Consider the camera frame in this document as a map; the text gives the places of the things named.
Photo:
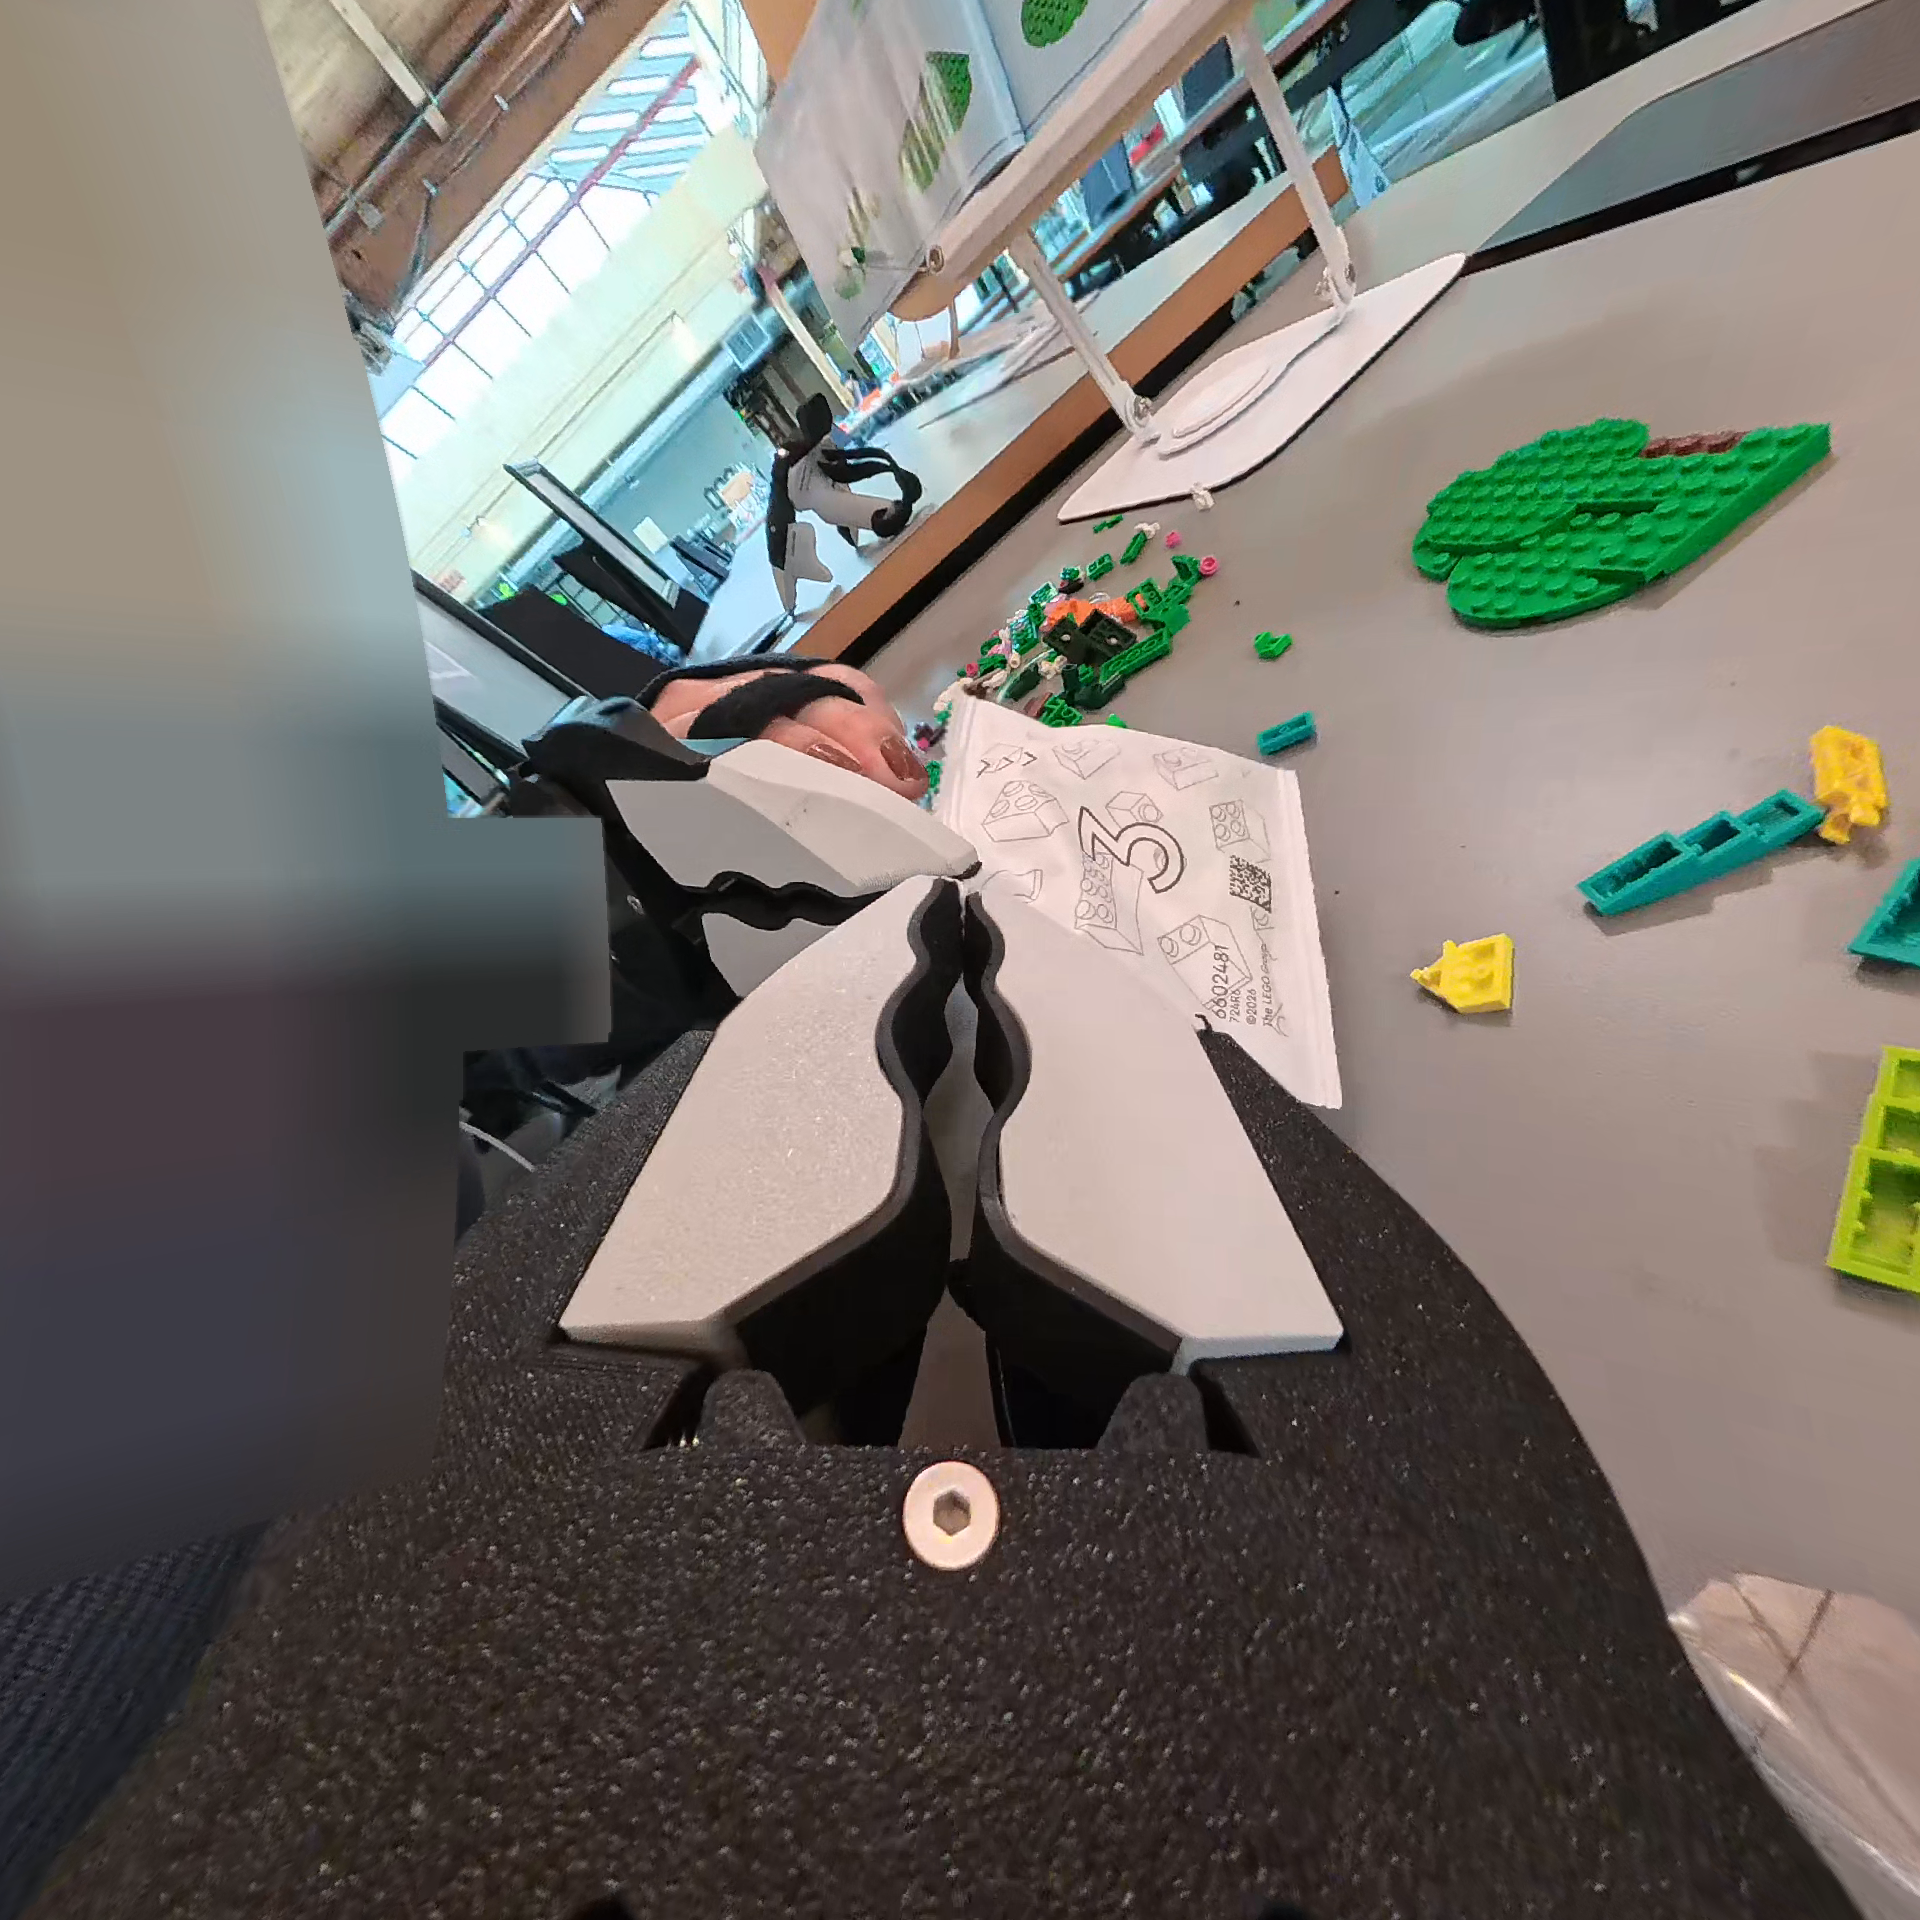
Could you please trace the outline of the person's own torso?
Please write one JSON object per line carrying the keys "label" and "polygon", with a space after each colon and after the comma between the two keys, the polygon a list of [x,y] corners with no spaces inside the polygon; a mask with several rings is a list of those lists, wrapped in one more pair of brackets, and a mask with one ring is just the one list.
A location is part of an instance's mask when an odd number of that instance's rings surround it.
{"label": "person's own torso", "polygon": [[266,1534],[240,1527],[5,1602],[5,1918],[26,1913],[171,1718]]}

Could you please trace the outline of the grey desk with wooden edge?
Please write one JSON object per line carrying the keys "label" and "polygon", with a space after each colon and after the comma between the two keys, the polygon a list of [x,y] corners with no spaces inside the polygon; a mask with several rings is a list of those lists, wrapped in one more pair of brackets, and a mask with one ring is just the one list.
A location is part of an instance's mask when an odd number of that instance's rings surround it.
{"label": "grey desk with wooden edge", "polygon": [[[1290,184],[1265,184],[1092,295],[1083,320],[1117,374],[1156,399],[1228,331],[1241,286],[1295,250],[1308,230]],[[955,382],[879,438],[923,483],[907,531],[863,552],[839,535],[823,537],[833,588],[803,590],[801,614],[780,642],[836,657],[859,641],[891,638],[1117,432],[1115,414],[1072,353],[1019,376],[978,368]]]}

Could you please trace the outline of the pile of colourful lego pieces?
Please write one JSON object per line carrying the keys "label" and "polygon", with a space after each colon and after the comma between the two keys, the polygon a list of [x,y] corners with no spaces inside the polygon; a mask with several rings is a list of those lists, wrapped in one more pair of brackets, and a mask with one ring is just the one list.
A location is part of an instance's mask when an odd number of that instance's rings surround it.
{"label": "pile of colourful lego pieces", "polygon": [[[1888,782],[1876,738],[1827,726],[1809,740],[1810,792],[1773,792],[1764,800],[1714,811],[1681,833],[1660,833],[1578,884],[1599,920],[1636,915],[1741,873],[1810,836],[1847,849],[1884,828]],[[1505,935],[1444,942],[1437,958],[1410,975],[1428,998],[1458,1016],[1508,1014],[1515,948]],[[1847,1159],[1831,1227],[1829,1270],[1868,1286],[1919,1291],[1919,1054],[1884,1048]]]}

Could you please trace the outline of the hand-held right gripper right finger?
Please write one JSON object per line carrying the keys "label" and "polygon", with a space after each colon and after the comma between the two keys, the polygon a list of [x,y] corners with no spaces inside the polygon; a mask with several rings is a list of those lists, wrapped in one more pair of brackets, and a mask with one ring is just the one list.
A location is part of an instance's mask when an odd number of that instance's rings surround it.
{"label": "hand-held right gripper right finger", "polygon": [[1217,1071],[1212,1031],[1033,904],[973,897],[976,1151],[963,1313],[1016,1450],[1089,1450],[1123,1398],[1344,1327]]}

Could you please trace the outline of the white book stand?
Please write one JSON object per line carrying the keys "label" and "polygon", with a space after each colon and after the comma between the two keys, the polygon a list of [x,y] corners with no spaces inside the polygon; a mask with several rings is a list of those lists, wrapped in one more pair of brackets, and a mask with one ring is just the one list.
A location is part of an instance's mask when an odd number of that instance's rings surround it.
{"label": "white book stand", "polygon": [[[1079,168],[1213,40],[1226,40],[1240,58],[1241,76],[1252,84],[1267,129],[1279,139],[1287,184],[1327,265],[1329,300],[1308,320],[1228,353],[1180,392],[1149,406],[1076,315],[1031,230]],[[1059,513],[1063,524],[1168,505],[1188,496],[1191,486],[1218,491],[1240,483],[1297,441],[1468,265],[1453,252],[1377,289],[1360,286],[1349,238],[1332,218],[1329,192],[1265,54],[1256,7],[1244,3],[1143,4],[1090,72],[1047,111],[1019,156],[972,190],[945,230],[931,234],[907,289],[931,290],[972,279],[997,254],[1019,265],[1128,434],[1128,443],[1068,496]]]}

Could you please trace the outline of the person's left hand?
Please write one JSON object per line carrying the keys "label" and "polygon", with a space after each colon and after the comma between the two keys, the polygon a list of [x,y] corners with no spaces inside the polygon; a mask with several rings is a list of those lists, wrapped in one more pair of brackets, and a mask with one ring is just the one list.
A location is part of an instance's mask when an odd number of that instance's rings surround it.
{"label": "person's left hand", "polygon": [[905,800],[928,793],[905,722],[866,674],[823,660],[713,666],[661,678],[643,698],[659,726],[683,740],[764,738]]}

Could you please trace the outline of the pile of loose lego pieces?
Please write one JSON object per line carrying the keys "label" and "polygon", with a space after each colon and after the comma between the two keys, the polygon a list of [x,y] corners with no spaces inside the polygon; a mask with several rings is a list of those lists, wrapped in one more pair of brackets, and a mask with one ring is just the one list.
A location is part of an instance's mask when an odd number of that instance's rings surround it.
{"label": "pile of loose lego pieces", "polygon": [[976,704],[1011,708],[1050,730],[1106,712],[1149,666],[1168,658],[1218,559],[1183,534],[1138,521],[1123,552],[1099,552],[1031,590],[992,628],[913,722],[911,744],[943,748]]}

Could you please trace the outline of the green lego plate assembly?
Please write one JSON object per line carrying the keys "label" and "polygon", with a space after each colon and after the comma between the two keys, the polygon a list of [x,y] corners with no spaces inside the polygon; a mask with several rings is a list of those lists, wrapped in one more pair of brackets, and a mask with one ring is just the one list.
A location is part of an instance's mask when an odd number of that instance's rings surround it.
{"label": "green lego plate assembly", "polygon": [[1471,628],[1584,617],[1703,560],[1831,454],[1827,423],[1664,440],[1634,418],[1560,428],[1434,494],[1410,563]]}

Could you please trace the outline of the white printed paper bag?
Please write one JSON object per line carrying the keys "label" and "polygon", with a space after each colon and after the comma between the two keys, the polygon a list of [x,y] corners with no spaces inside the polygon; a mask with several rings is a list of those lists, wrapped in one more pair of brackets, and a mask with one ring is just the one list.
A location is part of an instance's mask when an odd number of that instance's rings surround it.
{"label": "white printed paper bag", "polygon": [[1021,898],[1240,1042],[1287,1094],[1343,1106],[1295,774],[1096,719],[1047,728],[961,692],[935,816],[976,887]]}

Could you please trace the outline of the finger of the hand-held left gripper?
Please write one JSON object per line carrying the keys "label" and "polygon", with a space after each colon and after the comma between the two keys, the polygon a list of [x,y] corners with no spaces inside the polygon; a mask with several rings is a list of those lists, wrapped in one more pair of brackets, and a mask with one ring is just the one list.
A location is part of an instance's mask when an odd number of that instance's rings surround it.
{"label": "finger of the hand-held left gripper", "polygon": [[812,920],[787,920],[780,926],[762,928],[725,913],[704,913],[700,928],[711,967],[738,1002],[748,999],[771,975],[804,948],[836,931],[833,921]]}
{"label": "finger of the hand-held left gripper", "polygon": [[884,785],[772,740],[717,755],[605,740],[609,850],[661,921],[751,906],[841,916],[907,880],[965,880],[967,836]]}

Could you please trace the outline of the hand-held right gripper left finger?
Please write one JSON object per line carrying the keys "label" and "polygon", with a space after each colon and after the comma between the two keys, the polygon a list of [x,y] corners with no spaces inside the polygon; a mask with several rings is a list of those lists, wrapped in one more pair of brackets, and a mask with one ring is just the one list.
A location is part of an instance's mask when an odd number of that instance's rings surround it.
{"label": "hand-held right gripper left finger", "polygon": [[772,1376],[891,1448],[948,1279],[927,1103],[951,1058],[955,880],[905,880],[720,1023],[561,1315],[573,1346]]}

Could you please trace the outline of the open instruction booklet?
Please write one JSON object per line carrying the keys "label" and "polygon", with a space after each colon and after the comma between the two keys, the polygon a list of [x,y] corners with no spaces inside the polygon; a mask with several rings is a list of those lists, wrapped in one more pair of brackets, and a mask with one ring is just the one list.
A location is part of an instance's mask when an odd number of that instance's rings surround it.
{"label": "open instruction booklet", "polygon": [[1250,4],[817,4],[756,166],[855,346],[1011,246]]}

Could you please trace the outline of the spare hand-held gripper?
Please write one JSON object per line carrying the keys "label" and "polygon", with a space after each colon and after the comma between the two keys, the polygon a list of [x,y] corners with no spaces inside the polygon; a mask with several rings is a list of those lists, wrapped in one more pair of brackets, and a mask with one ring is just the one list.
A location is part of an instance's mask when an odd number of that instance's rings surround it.
{"label": "spare hand-held gripper", "polygon": [[815,394],[801,406],[794,432],[775,447],[764,535],[784,617],[795,617],[803,583],[833,585],[807,518],[850,547],[863,535],[884,542],[905,531],[923,496],[921,479],[893,456],[839,447],[833,432],[833,406]]}

